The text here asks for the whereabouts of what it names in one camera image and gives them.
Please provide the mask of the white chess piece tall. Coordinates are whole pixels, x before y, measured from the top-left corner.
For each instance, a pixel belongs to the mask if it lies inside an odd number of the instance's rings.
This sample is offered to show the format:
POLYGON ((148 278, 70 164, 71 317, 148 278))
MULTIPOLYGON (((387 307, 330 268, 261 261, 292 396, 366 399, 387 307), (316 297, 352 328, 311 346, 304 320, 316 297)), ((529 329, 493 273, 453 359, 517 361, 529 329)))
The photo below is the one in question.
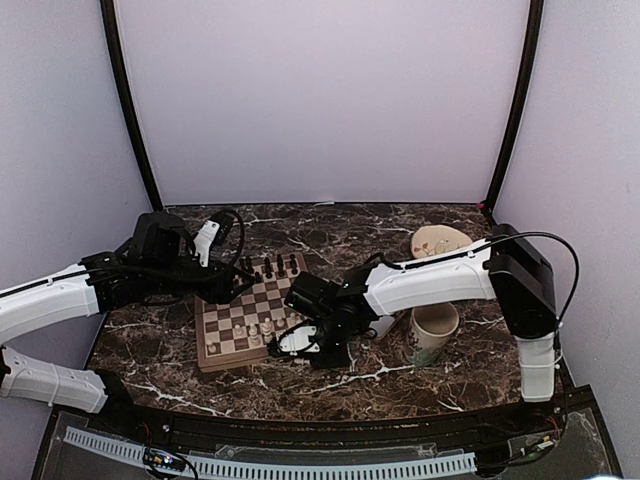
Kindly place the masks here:
POLYGON ((263 337, 263 343, 268 345, 274 338, 274 324, 269 317, 260 323, 260 331, 263 337))

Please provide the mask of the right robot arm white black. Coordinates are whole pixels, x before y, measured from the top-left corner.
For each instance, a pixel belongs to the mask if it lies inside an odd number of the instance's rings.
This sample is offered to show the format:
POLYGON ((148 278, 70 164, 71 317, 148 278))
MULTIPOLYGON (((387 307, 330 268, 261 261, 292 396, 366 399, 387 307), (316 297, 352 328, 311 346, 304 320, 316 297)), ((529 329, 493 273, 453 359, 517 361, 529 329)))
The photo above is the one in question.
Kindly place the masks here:
POLYGON ((377 254, 339 283, 300 273, 284 303, 304 320, 275 335, 267 349, 275 358, 305 358, 316 368, 341 367, 349 362, 348 342, 372 322, 414 307, 474 299, 497 301, 517 342, 524 401, 511 410, 510 424, 530 434, 549 416, 560 319, 551 264, 509 224, 494 226, 487 239, 427 258, 392 263, 377 254))

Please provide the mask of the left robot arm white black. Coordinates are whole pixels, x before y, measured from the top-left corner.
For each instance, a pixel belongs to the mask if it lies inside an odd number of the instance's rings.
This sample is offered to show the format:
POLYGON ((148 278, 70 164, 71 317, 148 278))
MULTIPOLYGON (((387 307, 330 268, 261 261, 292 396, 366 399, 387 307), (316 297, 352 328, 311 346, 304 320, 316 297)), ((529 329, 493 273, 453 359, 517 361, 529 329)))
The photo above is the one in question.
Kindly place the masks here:
POLYGON ((132 304, 151 304, 195 295, 210 304, 228 304, 248 290, 253 276, 233 265, 207 267, 190 257, 166 268, 131 266, 112 253, 84 258, 53 275, 1 293, 1 395, 61 405, 90 414, 120 436, 141 427, 126 388, 110 372, 77 370, 38 360, 9 347, 25 334, 80 317, 107 314, 132 304))

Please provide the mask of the white bishop chess piece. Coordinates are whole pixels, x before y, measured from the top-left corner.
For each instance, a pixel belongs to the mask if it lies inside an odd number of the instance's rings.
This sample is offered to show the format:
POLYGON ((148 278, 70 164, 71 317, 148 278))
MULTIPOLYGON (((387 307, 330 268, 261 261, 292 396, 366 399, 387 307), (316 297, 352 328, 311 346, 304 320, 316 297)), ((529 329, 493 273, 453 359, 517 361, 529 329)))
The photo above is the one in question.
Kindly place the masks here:
POLYGON ((255 324, 251 324, 248 331, 249 345, 251 348, 259 348, 262 345, 261 334, 255 324))

